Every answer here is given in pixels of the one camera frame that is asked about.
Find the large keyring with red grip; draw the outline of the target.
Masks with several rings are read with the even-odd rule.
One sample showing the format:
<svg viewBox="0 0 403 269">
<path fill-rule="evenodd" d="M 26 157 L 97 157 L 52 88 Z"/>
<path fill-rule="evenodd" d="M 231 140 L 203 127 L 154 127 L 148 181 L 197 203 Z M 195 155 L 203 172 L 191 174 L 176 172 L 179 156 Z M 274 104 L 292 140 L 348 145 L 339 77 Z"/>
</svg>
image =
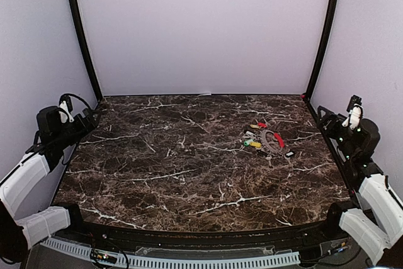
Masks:
<svg viewBox="0 0 403 269">
<path fill-rule="evenodd" d="M 285 153 L 285 143 L 281 136 L 269 129 L 264 129 L 260 135 L 260 141 L 262 145 L 274 154 Z"/>
</svg>

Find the red key tag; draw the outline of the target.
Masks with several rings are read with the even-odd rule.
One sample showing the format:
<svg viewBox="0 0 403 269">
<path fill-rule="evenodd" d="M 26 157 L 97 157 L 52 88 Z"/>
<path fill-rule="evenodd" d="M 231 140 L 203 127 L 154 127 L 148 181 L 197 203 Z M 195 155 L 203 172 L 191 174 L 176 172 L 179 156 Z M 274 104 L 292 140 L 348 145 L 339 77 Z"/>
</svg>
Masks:
<svg viewBox="0 0 403 269">
<path fill-rule="evenodd" d="M 249 126 L 252 129 L 266 129 L 267 128 L 267 125 L 265 123 L 261 123 L 261 122 L 258 122 L 258 123 L 255 123 L 255 124 L 250 124 Z"/>
</svg>

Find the yellow key tag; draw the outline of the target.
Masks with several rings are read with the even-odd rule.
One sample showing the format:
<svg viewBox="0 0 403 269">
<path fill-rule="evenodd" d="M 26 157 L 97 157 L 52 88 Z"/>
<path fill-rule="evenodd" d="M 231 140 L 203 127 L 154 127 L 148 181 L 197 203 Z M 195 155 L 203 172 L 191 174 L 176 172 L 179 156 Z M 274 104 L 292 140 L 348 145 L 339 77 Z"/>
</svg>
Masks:
<svg viewBox="0 0 403 269">
<path fill-rule="evenodd" d="M 260 149 L 261 146 L 262 146 L 262 144 L 259 143 L 259 142 L 250 142 L 249 145 L 250 145 L 250 146 L 253 146 L 253 147 L 255 147 L 255 148 L 258 148 L 258 149 Z"/>
</svg>

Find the green key tag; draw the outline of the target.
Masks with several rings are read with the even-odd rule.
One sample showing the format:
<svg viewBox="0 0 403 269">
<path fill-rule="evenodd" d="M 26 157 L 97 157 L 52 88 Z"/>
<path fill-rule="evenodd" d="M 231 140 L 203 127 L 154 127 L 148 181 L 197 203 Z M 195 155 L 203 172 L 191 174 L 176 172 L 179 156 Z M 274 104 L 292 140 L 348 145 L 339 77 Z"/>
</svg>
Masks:
<svg viewBox="0 0 403 269">
<path fill-rule="evenodd" d="M 245 140 L 245 141 L 244 141 L 244 145 L 245 145 L 245 146 L 249 146 L 252 142 L 254 142 L 253 139 Z"/>
</svg>

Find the silver key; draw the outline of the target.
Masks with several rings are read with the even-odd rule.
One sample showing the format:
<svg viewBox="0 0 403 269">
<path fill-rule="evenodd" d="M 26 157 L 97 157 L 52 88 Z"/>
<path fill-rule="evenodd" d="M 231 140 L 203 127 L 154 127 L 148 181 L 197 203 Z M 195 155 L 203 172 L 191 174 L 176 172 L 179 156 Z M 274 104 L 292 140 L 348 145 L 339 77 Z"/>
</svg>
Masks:
<svg viewBox="0 0 403 269">
<path fill-rule="evenodd" d="M 272 156 L 268 155 L 268 156 L 265 157 L 265 159 L 268 161 L 268 166 L 270 168 L 272 168 L 273 167 L 272 162 L 271 162 Z"/>
</svg>

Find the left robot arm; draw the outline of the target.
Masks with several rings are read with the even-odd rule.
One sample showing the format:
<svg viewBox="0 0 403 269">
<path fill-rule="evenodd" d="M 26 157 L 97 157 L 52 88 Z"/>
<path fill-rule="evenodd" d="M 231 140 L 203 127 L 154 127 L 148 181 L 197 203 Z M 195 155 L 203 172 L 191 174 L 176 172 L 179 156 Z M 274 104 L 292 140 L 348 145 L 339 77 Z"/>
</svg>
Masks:
<svg viewBox="0 0 403 269">
<path fill-rule="evenodd" d="M 76 204 L 62 204 L 17 220 L 16 213 L 28 194 L 64 159 L 64 151 L 94 130 L 100 113 L 85 108 L 76 116 L 66 102 L 49 106 L 37 114 L 38 130 L 33 145 L 16 167 L 1 180 L 1 260 L 22 262 L 29 250 L 63 230 L 75 241 L 89 236 Z"/>
</svg>

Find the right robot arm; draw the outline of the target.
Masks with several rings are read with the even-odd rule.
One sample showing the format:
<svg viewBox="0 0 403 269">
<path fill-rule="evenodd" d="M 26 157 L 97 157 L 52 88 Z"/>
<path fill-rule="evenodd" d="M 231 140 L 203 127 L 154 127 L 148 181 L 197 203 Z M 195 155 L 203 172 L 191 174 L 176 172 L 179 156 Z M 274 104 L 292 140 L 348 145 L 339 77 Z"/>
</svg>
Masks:
<svg viewBox="0 0 403 269">
<path fill-rule="evenodd" d="M 360 203 L 336 204 L 330 208 L 321 234 L 334 240 L 346 232 L 373 265 L 402 267 L 402 199 L 372 159 L 380 141 L 376 123 L 364 118 L 359 101 L 352 101 L 346 117 L 319 106 L 317 126 L 327 139 L 335 140 L 338 154 L 344 157 L 342 172 L 349 189 L 375 217 L 371 220 Z"/>
</svg>

